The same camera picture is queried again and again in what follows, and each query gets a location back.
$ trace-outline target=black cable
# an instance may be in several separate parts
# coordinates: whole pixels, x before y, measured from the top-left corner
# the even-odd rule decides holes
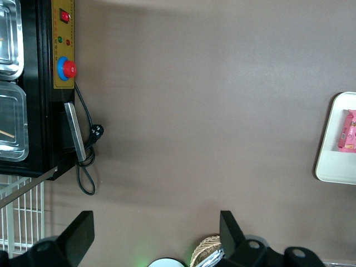
[[[78,186],[79,188],[87,195],[92,196],[95,194],[95,183],[92,179],[92,177],[90,176],[89,172],[87,171],[87,167],[89,167],[90,165],[92,165],[95,161],[95,152],[94,152],[94,148],[93,148],[93,144],[95,144],[95,142],[102,136],[103,134],[103,128],[101,125],[93,125],[92,122],[92,118],[90,116],[89,110],[84,102],[83,96],[80,93],[80,90],[77,86],[77,83],[75,83],[75,90],[78,94],[78,97],[83,105],[83,108],[85,110],[85,113],[87,115],[88,118],[88,122],[89,122],[89,126],[90,126],[90,135],[89,135],[89,140],[88,142],[84,145],[85,150],[90,150],[90,154],[89,156],[87,156],[87,158],[85,159],[85,161],[76,161],[76,166],[77,166],[77,182],[78,182]],[[91,186],[92,186],[92,191],[89,192],[87,191],[81,182],[80,179],[80,169],[82,169],[85,173],[85,175],[87,176]]]

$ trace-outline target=wooden stick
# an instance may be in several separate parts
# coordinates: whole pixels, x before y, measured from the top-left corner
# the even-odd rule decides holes
[[[0,134],[6,135],[6,136],[11,137],[11,138],[15,138],[15,135],[11,135],[10,133],[4,132],[4,131],[1,131],[1,130],[0,130]]]

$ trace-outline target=yellow control panel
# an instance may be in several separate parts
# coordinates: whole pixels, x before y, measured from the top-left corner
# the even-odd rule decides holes
[[[73,89],[77,68],[74,63],[74,0],[52,0],[53,86]]]

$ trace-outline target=red emergency stop button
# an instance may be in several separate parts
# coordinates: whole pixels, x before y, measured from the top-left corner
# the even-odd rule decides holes
[[[77,74],[77,66],[67,57],[60,57],[57,62],[57,73],[61,80],[68,81]]]
[[[77,75],[77,66],[74,61],[67,60],[64,62],[63,73],[67,78],[74,78]]]

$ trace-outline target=metal tray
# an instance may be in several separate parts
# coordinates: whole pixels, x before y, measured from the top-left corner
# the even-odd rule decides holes
[[[26,94],[0,82],[0,160],[18,162],[28,155]]]
[[[14,80],[23,71],[21,8],[18,0],[0,1],[0,80]]]

